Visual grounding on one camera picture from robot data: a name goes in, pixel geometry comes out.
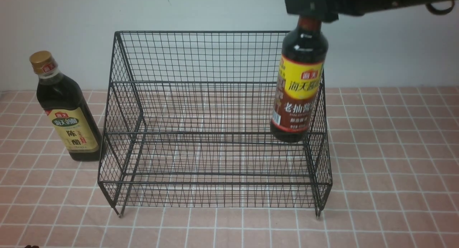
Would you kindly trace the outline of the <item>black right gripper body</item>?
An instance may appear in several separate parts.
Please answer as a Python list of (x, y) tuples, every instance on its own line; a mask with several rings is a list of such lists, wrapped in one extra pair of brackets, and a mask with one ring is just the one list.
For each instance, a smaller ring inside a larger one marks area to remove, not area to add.
[(367, 13), (424, 5), (431, 14), (449, 14), (455, 0), (285, 0), (290, 15), (310, 17), (325, 23), (339, 19), (339, 15), (363, 16)]

